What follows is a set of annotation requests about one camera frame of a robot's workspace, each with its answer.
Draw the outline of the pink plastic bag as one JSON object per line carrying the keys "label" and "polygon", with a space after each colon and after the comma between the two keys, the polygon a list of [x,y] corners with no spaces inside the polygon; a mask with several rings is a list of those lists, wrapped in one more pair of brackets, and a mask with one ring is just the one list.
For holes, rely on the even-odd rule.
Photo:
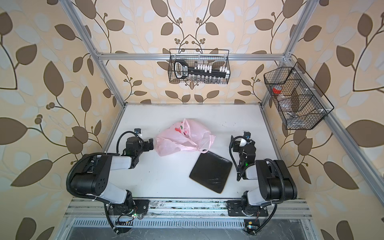
{"label": "pink plastic bag", "polygon": [[207,153],[216,136],[201,123],[184,119],[159,133],[154,140],[155,151],[164,157],[178,152]]}

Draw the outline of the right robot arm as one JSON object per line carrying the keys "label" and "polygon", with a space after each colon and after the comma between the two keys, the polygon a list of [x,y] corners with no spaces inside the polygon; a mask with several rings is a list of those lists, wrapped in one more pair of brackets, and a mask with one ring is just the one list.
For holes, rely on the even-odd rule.
{"label": "right robot arm", "polygon": [[241,199],[242,212],[252,215],[263,207],[295,200],[297,186],[282,160],[257,160],[255,141],[250,132],[231,137],[230,157],[237,171],[237,181],[257,180],[254,190],[245,191]]}

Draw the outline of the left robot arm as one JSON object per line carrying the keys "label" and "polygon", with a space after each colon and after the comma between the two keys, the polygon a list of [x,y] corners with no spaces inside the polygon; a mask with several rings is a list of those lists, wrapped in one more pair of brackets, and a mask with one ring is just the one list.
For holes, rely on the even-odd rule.
{"label": "left robot arm", "polygon": [[109,181],[110,173],[117,170],[134,169],[144,152],[154,149],[154,140],[144,141],[134,133],[126,141],[126,148],[119,153],[93,153],[75,162],[66,179],[67,191],[76,198],[102,202],[123,214],[139,210],[128,190],[121,189]]}

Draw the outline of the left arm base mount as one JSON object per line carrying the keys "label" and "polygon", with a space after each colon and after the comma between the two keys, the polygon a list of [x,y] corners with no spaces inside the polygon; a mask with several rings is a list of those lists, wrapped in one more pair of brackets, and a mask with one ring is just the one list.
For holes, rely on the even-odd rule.
{"label": "left arm base mount", "polygon": [[127,200],[123,204],[110,204],[107,207],[108,213],[113,216],[120,215],[146,215],[149,210],[150,200],[133,199]]}

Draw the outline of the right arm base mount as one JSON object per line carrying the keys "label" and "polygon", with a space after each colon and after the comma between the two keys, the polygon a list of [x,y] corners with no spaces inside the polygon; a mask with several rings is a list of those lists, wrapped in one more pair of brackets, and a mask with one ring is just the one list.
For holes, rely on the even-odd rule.
{"label": "right arm base mount", "polygon": [[225,203],[230,217],[268,217],[267,209],[248,205],[241,200],[228,200]]}

